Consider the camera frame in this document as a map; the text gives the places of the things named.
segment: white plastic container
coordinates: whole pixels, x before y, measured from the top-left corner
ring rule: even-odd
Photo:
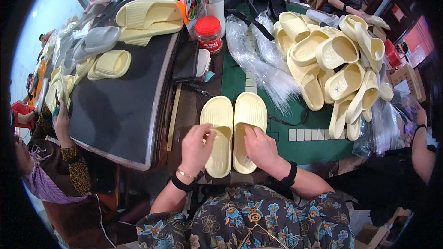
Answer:
[[[220,21],[222,37],[224,37],[224,1],[223,0],[205,0],[208,16],[214,16]]]

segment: scissors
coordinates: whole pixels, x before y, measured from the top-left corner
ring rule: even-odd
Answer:
[[[60,101],[58,101],[58,91],[55,90],[55,108],[52,112],[52,121],[54,121],[54,115],[58,115],[60,111]]]

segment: black wristband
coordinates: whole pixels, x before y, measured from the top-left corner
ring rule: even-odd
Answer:
[[[176,188],[178,188],[179,190],[182,190],[184,192],[191,192],[192,191],[192,187],[190,185],[184,184],[182,183],[178,178],[177,175],[174,173],[174,175],[172,175],[171,177],[171,181],[174,184],[174,186]]]
[[[291,164],[291,170],[289,171],[289,175],[283,178],[280,183],[282,186],[290,188],[294,184],[294,179],[297,174],[297,163],[289,162]]]
[[[420,129],[421,127],[426,128],[426,125],[424,125],[424,124],[420,124],[420,125],[418,125],[416,131],[414,132],[414,136],[415,136],[415,134],[417,133],[418,129]]]

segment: snack bag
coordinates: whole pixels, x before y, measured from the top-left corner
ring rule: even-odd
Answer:
[[[177,2],[183,21],[193,41],[197,40],[195,23],[199,18],[207,16],[205,0],[180,0]]]

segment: gold bracelet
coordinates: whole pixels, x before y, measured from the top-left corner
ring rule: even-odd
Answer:
[[[191,178],[192,180],[195,180],[195,179],[196,179],[196,177],[184,173],[184,172],[181,171],[179,168],[177,168],[177,172],[180,173],[181,175],[185,176],[186,178]]]

